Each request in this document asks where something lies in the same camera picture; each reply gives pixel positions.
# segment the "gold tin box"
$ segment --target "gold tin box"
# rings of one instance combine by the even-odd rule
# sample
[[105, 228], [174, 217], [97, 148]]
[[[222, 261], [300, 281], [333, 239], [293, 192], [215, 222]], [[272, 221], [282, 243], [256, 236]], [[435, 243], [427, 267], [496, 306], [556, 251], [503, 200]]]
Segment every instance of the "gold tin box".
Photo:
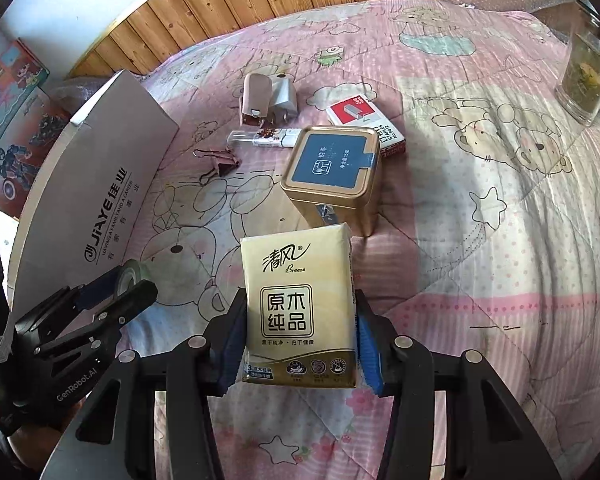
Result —
[[380, 141], [371, 128], [303, 129], [281, 186], [311, 227], [346, 222], [371, 236], [378, 220]]

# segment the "tape roll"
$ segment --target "tape roll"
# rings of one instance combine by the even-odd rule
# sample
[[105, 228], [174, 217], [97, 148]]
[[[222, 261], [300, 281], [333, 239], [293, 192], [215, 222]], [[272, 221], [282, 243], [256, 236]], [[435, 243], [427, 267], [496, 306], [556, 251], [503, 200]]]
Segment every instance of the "tape roll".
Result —
[[118, 276], [114, 296], [116, 298], [122, 296], [126, 291], [133, 286], [136, 286], [142, 280], [151, 281], [147, 266], [138, 260], [127, 260]]

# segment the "white cardboard box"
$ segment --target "white cardboard box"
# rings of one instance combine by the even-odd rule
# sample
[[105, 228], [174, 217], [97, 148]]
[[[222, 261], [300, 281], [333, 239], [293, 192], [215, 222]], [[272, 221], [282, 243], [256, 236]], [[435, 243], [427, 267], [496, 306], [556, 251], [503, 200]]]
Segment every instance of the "white cardboard box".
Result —
[[373, 128], [380, 137], [382, 156], [404, 153], [406, 144], [403, 134], [362, 94], [329, 106], [327, 115], [333, 124]]
[[128, 71], [76, 112], [40, 167], [20, 216], [7, 278], [16, 318], [61, 287], [89, 283], [122, 262], [177, 131]]

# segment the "glass cup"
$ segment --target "glass cup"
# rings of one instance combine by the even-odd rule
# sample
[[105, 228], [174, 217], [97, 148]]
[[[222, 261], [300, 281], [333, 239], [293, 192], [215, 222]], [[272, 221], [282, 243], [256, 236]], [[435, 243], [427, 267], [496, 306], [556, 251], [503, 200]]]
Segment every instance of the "glass cup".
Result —
[[600, 19], [592, 7], [576, 3], [569, 55], [555, 96], [580, 124], [589, 126], [600, 110]]

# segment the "patterned blanket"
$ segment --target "patterned blanket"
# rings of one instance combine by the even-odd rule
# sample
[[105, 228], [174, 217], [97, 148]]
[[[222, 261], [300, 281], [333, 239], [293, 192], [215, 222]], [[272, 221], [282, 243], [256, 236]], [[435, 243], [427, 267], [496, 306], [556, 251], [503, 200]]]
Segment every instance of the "patterned blanket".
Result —
[[[160, 291], [127, 345], [152, 354], [202, 333], [242, 285], [240, 238], [306, 227], [278, 184], [290, 150], [246, 147], [237, 170], [212, 179], [192, 154], [237, 128], [244, 76], [291, 78], [299, 126], [328, 123], [329, 104], [363, 92], [407, 153], [383, 163], [376, 232], [353, 239], [356, 287], [431, 351], [482, 352], [575, 478], [600, 450], [600, 114], [582, 128], [554, 98], [565, 53], [524, 12], [378, 0], [277, 18], [174, 56], [144, 81], [180, 131], [126, 254]], [[371, 479], [392, 399], [363, 383], [237, 383], [210, 404], [229, 480]], [[164, 396], [158, 405], [164, 474]], [[444, 456], [439, 395], [432, 478]]]

